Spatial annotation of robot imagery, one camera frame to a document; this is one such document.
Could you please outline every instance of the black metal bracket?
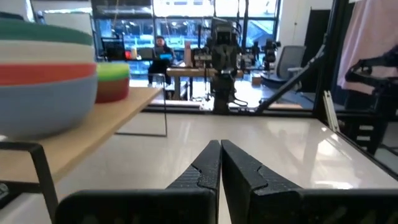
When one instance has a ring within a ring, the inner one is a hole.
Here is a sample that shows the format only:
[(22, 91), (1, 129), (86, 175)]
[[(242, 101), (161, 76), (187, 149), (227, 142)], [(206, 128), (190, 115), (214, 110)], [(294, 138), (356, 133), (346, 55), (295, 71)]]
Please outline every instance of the black metal bracket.
[(35, 166), (39, 183), (16, 182), (9, 180), (0, 180), (0, 182), (6, 184), (11, 192), (43, 193), (50, 219), (52, 223), (54, 223), (55, 210), (58, 206), (58, 198), (43, 146), (36, 143), (26, 142), (0, 142), (0, 150), (29, 152)]

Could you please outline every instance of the wooden shelf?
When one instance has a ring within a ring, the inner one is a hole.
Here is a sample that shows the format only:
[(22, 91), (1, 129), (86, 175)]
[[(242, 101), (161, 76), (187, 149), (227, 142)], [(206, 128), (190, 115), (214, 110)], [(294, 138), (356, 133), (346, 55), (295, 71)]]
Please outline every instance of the wooden shelf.
[[(53, 181), (66, 176), (160, 92), (160, 88), (131, 87), (125, 100), (95, 104), (79, 127), (36, 141), (44, 147)], [(38, 182), (29, 153), (0, 150), (0, 180)]]

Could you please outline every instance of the metal frame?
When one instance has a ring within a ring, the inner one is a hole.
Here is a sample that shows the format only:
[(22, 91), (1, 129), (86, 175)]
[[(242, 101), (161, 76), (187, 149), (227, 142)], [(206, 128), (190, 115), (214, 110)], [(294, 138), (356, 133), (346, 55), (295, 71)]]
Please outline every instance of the metal frame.
[(50, 219), (52, 223), (54, 223), (58, 198), (43, 146), (36, 143), (0, 141), (0, 150), (29, 152), (35, 166), (39, 183), (8, 180), (0, 180), (0, 182), (6, 184), (12, 192), (43, 194)]
[(153, 76), (153, 77), (162, 77), (162, 89), (163, 89), (163, 114), (164, 114), (164, 126), (165, 126), (165, 132), (164, 134), (147, 134), (147, 133), (131, 133), (131, 132), (116, 132), (115, 135), (120, 135), (120, 136), (147, 136), (147, 137), (159, 137), (159, 138), (167, 138), (168, 135), (168, 128), (167, 128), (167, 112), (168, 109), (166, 107), (166, 81), (165, 81), (165, 75), (162, 73), (150, 73), (148, 76)]

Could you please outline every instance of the table leg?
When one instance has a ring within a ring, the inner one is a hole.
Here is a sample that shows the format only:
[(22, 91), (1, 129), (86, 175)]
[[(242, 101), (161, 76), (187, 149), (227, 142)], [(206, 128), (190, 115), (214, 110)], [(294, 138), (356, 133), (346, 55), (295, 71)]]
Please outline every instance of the table leg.
[(165, 126), (165, 133), (164, 134), (146, 134), (146, 133), (127, 133), (127, 132), (116, 132), (115, 135), (122, 135), (122, 136), (146, 136), (146, 137), (163, 137), (167, 138), (167, 113), (166, 113), (166, 87), (165, 84), (163, 85), (163, 104), (164, 104), (164, 126)]
[(188, 101), (190, 101), (192, 99), (192, 95), (193, 95), (193, 77), (189, 77), (189, 99), (188, 99)]
[(50, 167), (40, 144), (24, 142), (0, 142), (0, 149), (7, 151), (27, 151), (32, 157), (39, 183), (1, 181), (10, 191), (22, 193), (43, 193), (45, 204), (52, 223), (55, 223), (55, 211), (58, 206), (57, 193), (52, 180)]
[(174, 77), (174, 96), (173, 100), (180, 100), (181, 94), (181, 78)]

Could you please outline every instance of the green bowl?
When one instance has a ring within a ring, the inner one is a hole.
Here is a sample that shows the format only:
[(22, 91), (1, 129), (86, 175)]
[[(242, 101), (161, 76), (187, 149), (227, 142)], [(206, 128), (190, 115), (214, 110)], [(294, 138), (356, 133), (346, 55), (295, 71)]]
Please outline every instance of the green bowl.
[(93, 44), (93, 37), (82, 31), (16, 19), (0, 19), (0, 30), (0, 41), (36, 40), (83, 45)]
[(130, 67), (127, 63), (97, 63), (98, 81), (115, 81), (128, 78)]

